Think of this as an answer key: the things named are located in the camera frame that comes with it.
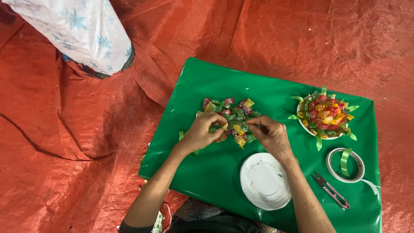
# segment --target scissors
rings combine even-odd
[[[349,203],[345,200],[345,198],[343,196],[341,196],[341,194],[339,194],[324,178],[322,178],[322,176],[320,174],[318,174],[316,171],[313,171],[316,175],[317,178],[314,177],[313,175],[312,178],[333,198],[335,199],[336,202],[338,202],[338,204],[344,208],[344,209],[349,209],[350,205]]]

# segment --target board covered in green paper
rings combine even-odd
[[[328,172],[325,157],[338,147],[353,148],[364,161],[364,179],[380,185],[378,144],[374,102],[367,98],[332,92],[360,106],[349,123],[358,141],[349,137],[324,140],[323,148],[315,147],[316,138],[306,132],[298,121],[287,119],[296,114],[298,101],[291,96],[306,96],[320,90],[305,84],[232,70],[195,58],[189,58],[177,80],[175,89],[162,115],[158,128],[139,170],[139,176],[150,179],[178,142],[178,132],[187,131],[203,98],[235,100],[251,98],[261,114],[286,124],[289,141],[301,169],[338,233],[381,232],[381,198],[364,182],[342,183]],[[255,207],[244,195],[240,185],[240,168],[244,160],[257,152],[265,152],[258,140],[241,149],[232,140],[214,143],[187,156],[177,169],[170,188],[242,216],[261,220],[285,232],[297,232],[293,202],[286,207],[265,211]],[[317,171],[350,203],[342,209],[310,174]]]

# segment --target floor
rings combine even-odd
[[[100,80],[0,24],[0,231],[115,232],[186,58],[375,101],[383,232],[414,229],[410,0],[112,0],[134,43]],[[174,211],[186,197],[170,191]]]

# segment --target white plate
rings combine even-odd
[[[292,199],[286,173],[269,153],[257,153],[244,161],[240,183],[247,199],[264,210],[281,209]]]
[[[298,104],[298,108],[296,109],[296,114],[299,114],[299,109],[300,109],[300,107],[301,107],[301,104],[299,103]],[[311,131],[309,131],[309,129],[308,128],[306,128],[304,125],[303,125],[303,123],[302,123],[302,121],[301,121],[301,119],[298,119],[298,121],[299,121],[299,123],[301,124],[301,126],[308,132],[308,133],[310,133],[312,136],[316,136],[315,134],[313,134]],[[326,138],[326,139],[324,139],[324,140],[332,140],[332,139],[337,139],[338,137],[330,137],[330,138]]]

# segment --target tape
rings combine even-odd
[[[328,168],[329,173],[331,173],[331,175],[333,175],[333,177],[335,177],[337,180],[342,181],[344,183],[356,183],[358,181],[363,181],[363,182],[367,183],[372,188],[372,191],[374,191],[374,194],[375,195],[379,194],[378,188],[381,188],[380,186],[377,186],[377,185],[373,184],[372,182],[370,182],[368,180],[362,179],[363,176],[365,175],[365,166],[364,166],[364,164],[362,162],[361,157],[359,157],[355,152],[352,151],[349,154],[350,156],[352,156],[355,159],[355,161],[356,161],[356,163],[358,165],[358,174],[356,175],[356,177],[354,179],[347,180],[345,178],[340,177],[334,171],[334,169],[332,167],[332,162],[331,162],[332,155],[335,152],[344,151],[344,150],[346,150],[346,148],[336,148],[336,149],[332,150],[331,152],[329,152],[328,156],[326,156],[326,167]]]

